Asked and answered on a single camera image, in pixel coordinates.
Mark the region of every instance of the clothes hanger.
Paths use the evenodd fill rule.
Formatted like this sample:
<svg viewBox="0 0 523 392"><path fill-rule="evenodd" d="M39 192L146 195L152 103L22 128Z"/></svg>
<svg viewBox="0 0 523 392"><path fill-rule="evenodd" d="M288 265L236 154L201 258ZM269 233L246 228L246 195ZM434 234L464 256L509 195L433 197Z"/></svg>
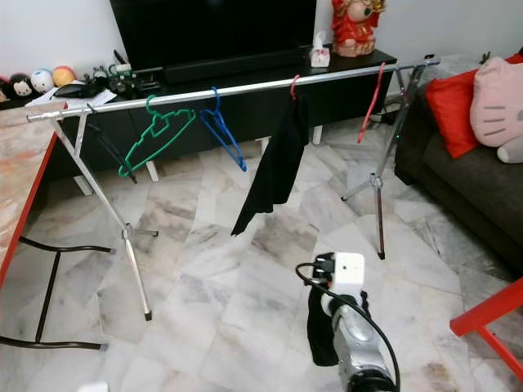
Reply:
<svg viewBox="0 0 523 392"><path fill-rule="evenodd" d="M382 86L384 70L385 70L385 62L382 62L382 66L379 69L378 82L376 83L376 90L374 90L373 100L370 103L369 110L367 110L367 115L365 116L365 120L363 121L363 124L361 125L360 134L358 135L358 144L361 143L361 141L363 140L363 136L365 134L365 131L367 131L367 126L369 125L370 115L372 114L372 112L374 110L374 106L376 105L376 101L378 100L378 94L379 94L380 87Z"/></svg>
<svg viewBox="0 0 523 392"><path fill-rule="evenodd" d="M147 101L145 102L145 109L147 110L147 113L149 113L153 118L151 120L151 124L145 129L145 131L142 132L140 135L140 139L131 147L127 155L125 156L125 163L131 168L131 170L134 172L138 170L140 167L144 166L147 162L157 157L159 154L161 154L169 145L171 145L180 135L183 133L185 129L196 119L196 112L192 109L180 109L176 111L169 112L167 114L161 114L160 112L157 112L156 110L152 110L150 108L150 100L155 98L155 96L149 96L147 98ZM169 141L163 144L162 147L157 149L154 153L152 153L149 157L143 159L140 163L137 165L132 165L130 160L132 155L135 153L136 149L141 146L141 144L145 141L145 137L149 134L151 134L152 138L156 138L160 136L162 133L164 133L170 126L171 123L169 122L169 119L171 117L178 117L178 116L187 116L187 122L186 124L178 131ZM118 174L121 177L127 177L129 175L129 171L124 167L120 166L118 170Z"/></svg>
<svg viewBox="0 0 523 392"><path fill-rule="evenodd" d="M301 76L298 74L294 77L293 82L291 83L291 97L293 100L296 100L296 92L294 91L296 89L296 82Z"/></svg>
<svg viewBox="0 0 523 392"><path fill-rule="evenodd" d="M111 156L114 161L120 166L124 166L127 169L127 172L129 173L129 177L131 177L132 182L135 184L138 184L138 181L136 180L136 177L134 174L132 174L131 167L125 162L125 158L122 156L116 145L114 145L113 141L109 138L109 136L100 128L100 124L97 119L98 112L90 105L87 104L89 109L91 109L91 113L93 114L93 118L96 122L96 126L92 124L87 124L87 127L89 127L92 130L92 134L94 135L96 141L100 143L100 145L107 151L107 153Z"/></svg>
<svg viewBox="0 0 523 392"><path fill-rule="evenodd" d="M223 116L221 115L220 106L221 106L221 98L220 94L218 93L218 90L213 87L212 90L214 91L214 94L216 96L216 108L214 110L205 109L202 110L199 113L200 118L202 119L202 122L206 125L206 127L209 129L209 131L212 132L212 134L218 139L218 141L223 145L223 147L226 149L227 153L229 153L230 157L236 162L236 164L239 166L240 169L242 169L244 172L247 171L247 165L245 164L244 155L242 154L241 148L238 146L238 143L236 143L235 138L230 133L229 129L227 128L226 122L223 119ZM214 121L214 125L218 129L215 130L214 127L209 123L207 120L207 116L212 118ZM235 149L235 153L231 151L227 143L221 138L220 134L225 136L228 141L233 145Z"/></svg>

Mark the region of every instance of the small figurine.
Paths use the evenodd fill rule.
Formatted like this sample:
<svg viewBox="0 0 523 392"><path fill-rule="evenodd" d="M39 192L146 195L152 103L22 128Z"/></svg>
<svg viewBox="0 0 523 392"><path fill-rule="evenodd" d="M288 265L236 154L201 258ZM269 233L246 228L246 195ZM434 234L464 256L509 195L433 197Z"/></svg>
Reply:
<svg viewBox="0 0 523 392"><path fill-rule="evenodd" d="M74 74L74 71L64 65L56 67L55 70L52 71L52 80L55 82L57 87L65 86L75 79L76 75Z"/></svg>
<svg viewBox="0 0 523 392"><path fill-rule="evenodd" d="M11 84L18 96L30 96L34 93L31 79L25 73L15 73L11 76Z"/></svg>
<svg viewBox="0 0 523 392"><path fill-rule="evenodd" d="M374 51L379 15L385 0L332 0L334 6L333 51L343 57L368 55Z"/></svg>
<svg viewBox="0 0 523 392"><path fill-rule="evenodd" d="M10 100L15 96L15 90L13 90L13 86L8 78L0 76L0 92L6 97L6 100Z"/></svg>
<svg viewBox="0 0 523 392"><path fill-rule="evenodd" d="M40 94L45 94L55 86L49 69L37 69L34 71L31 74L31 84Z"/></svg>

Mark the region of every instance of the marble floor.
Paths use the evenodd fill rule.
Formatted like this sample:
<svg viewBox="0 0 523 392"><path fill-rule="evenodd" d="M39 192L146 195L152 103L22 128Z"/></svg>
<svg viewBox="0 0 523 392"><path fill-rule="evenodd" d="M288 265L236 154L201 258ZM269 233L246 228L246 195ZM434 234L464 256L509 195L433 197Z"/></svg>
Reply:
<svg viewBox="0 0 523 392"><path fill-rule="evenodd" d="M158 163L161 180L116 171L98 178L126 221L159 229L136 253L154 319L140 299L118 230L95 196L71 180L43 189L25 234L50 244L93 243L115 255L64 255L44 340L109 343L106 352L0 347L0 390L75 392L107 381L113 392L339 392L335 367L315 367L306 339L308 289L293 272L324 251L366 258L370 310L396 349L403 391L521 392L523 385L477 336L459 339L451 318L508 285L495 255L422 191L384 175L387 259L375 252L373 195L341 202L375 167L387 127L356 144L358 121L326 127L306 148L288 203L230 236L260 161L249 171L220 149ZM0 291L0 333L32 339L53 255L20 245ZM523 358L523 312L492 328Z"/></svg>

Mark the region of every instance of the sofa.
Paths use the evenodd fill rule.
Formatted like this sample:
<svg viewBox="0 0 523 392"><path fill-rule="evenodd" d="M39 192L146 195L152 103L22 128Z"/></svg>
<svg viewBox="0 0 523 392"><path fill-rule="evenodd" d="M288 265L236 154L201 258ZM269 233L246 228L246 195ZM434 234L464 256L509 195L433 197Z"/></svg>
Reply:
<svg viewBox="0 0 523 392"><path fill-rule="evenodd" d="M396 149L396 175L416 183L523 275L523 163L483 145L451 158L421 87Z"/></svg>

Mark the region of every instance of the red chair leg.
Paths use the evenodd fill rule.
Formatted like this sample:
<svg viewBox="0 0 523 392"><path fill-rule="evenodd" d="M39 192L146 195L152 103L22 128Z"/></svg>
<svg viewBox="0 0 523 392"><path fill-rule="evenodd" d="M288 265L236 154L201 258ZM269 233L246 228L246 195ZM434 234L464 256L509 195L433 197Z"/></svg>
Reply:
<svg viewBox="0 0 523 392"><path fill-rule="evenodd" d="M503 345L501 341L486 327L479 328L477 332L483 339L494 349L496 353L501 357L503 361L516 373L516 376L523 381L523 363L517 360L517 358Z"/></svg>
<svg viewBox="0 0 523 392"><path fill-rule="evenodd" d="M475 308L468 310L463 315L450 322L450 329L462 336L477 330L479 327L492 323L507 313L523 305L523 278L504 288L498 294L481 302Z"/></svg>
<svg viewBox="0 0 523 392"><path fill-rule="evenodd" d="M519 362L508 348L486 328L487 324L522 305L523 278L504 288L498 294L491 296L488 300L481 302L478 306L468 310L468 312L451 320L450 329L457 336L463 336L469 332L478 332L511 370L516 373L516 376L523 381L523 363Z"/></svg>

